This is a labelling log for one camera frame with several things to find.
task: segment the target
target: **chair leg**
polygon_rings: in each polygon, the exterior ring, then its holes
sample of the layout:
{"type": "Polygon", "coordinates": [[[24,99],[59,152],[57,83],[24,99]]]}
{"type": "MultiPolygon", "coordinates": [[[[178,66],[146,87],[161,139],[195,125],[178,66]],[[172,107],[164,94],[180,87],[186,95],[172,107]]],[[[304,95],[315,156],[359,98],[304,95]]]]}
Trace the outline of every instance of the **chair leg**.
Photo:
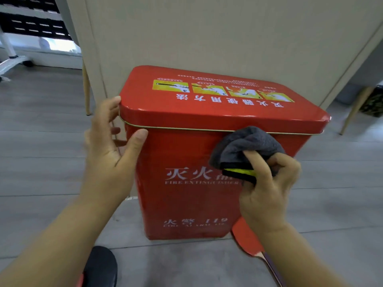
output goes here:
{"type": "Polygon", "coordinates": [[[342,130],[340,131],[340,135],[344,134],[344,131],[346,130],[348,124],[352,120],[352,118],[355,116],[355,114],[359,111],[361,106],[364,104],[364,102],[367,100],[367,98],[371,95],[374,88],[372,86],[366,86],[364,87],[360,93],[357,96],[357,99],[355,100],[354,104],[352,105],[352,109],[350,113],[347,116],[346,121],[343,124],[342,130]]]}
{"type": "Polygon", "coordinates": [[[85,113],[89,116],[92,114],[90,112],[90,82],[84,61],[82,61],[82,78],[84,83],[85,113]]]}

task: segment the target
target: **beige wall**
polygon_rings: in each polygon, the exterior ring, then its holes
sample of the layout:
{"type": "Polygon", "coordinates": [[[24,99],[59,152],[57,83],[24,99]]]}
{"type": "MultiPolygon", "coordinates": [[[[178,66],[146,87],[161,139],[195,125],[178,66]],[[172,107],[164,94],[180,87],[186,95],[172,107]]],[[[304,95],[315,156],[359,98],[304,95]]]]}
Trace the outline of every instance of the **beige wall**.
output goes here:
{"type": "Polygon", "coordinates": [[[107,96],[133,67],[158,65],[278,82],[321,105],[383,36],[383,0],[68,3],[92,87],[101,77],[107,96]]]}

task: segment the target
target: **black slipper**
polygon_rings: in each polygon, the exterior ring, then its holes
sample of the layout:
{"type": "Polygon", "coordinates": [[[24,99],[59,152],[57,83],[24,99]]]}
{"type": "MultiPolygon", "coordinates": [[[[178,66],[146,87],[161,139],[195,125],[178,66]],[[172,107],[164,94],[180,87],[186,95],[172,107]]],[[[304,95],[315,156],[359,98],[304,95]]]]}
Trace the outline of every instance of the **black slipper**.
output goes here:
{"type": "Polygon", "coordinates": [[[84,268],[82,287],[116,287],[117,261],[106,247],[94,246],[84,268]]]}

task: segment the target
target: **wheel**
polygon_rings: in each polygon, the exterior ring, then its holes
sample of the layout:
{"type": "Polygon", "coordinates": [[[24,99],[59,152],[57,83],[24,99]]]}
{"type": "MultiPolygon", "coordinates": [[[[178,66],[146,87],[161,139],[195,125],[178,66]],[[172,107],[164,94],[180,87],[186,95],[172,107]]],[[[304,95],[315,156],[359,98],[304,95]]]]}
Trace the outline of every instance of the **wheel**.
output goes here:
{"type": "Polygon", "coordinates": [[[34,66],[33,62],[31,62],[30,60],[23,61],[23,65],[25,65],[26,67],[33,67],[34,66]]]}

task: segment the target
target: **red paddle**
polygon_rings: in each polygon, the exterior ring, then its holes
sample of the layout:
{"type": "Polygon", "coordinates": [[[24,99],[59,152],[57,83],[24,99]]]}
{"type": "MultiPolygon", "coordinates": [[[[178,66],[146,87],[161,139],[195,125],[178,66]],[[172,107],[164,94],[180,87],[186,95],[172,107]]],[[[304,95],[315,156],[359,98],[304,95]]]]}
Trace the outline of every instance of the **red paddle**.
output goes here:
{"type": "Polygon", "coordinates": [[[282,280],[281,275],[275,268],[274,263],[271,261],[270,257],[265,253],[264,248],[258,240],[258,237],[250,229],[250,227],[245,222],[243,217],[240,217],[239,220],[234,224],[231,229],[234,239],[237,244],[245,251],[247,254],[253,257],[258,257],[263,260],[268,268],[270,269],[275,281],[280,287],[286,286],[282,280]]]}

